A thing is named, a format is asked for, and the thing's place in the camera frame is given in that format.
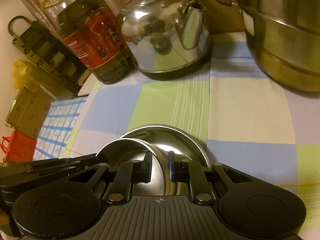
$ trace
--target white sticker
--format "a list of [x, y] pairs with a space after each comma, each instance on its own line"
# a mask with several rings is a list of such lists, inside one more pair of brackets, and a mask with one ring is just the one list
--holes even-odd
[[253, 18], [245, 11], [243, 11], [243, 19], [244, 19], [244, 27], [247, 31], [254, 36], [254, 25], [253, 25]]

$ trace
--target checkered tablecloth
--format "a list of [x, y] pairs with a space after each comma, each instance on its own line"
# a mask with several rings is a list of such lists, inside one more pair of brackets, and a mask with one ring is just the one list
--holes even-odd
[[320, 239], [320, 95], [292, 91], [252, 59], [244, 33], [215, 35], [210, 64], [174, 81], [137, 70], [97, 83], [60, 157], [98, 152], [137, 126], [160, 123], [196, 138], [222, 162], [297, 194], [306, 204], [300, 231]]
[[37, 139], [33, 160], [60, 157], [86, 99], [82, 97], [51, 103]]

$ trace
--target red box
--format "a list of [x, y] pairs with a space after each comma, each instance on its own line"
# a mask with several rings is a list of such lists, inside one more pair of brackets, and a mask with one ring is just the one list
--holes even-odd
[[[4, 141], [8, 142], [8, 146], [4, 146]], [[14, 130], [11, 136], [3, 136], [0, 147], [4, 151], [4, 162], [21, 163], [30, 162], [36, 148], [37, 141], [28, 135]]]

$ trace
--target ribbed black surface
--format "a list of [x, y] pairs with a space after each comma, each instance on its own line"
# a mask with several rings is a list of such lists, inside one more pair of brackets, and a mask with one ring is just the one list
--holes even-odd
[[226, 228], [212, 208], [193, 204], [187, 196], [133, 196], [125, 205], [109, 207], [93, 227], [69, 239], [250, 240]]

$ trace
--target bottle label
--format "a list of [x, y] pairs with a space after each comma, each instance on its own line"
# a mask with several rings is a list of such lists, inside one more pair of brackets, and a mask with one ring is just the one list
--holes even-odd
[[63, 41], [87, 68], [97, 68], [124, 48], [115, 26], [116, 18], [110, 9], [99, 8], [84, 26]]

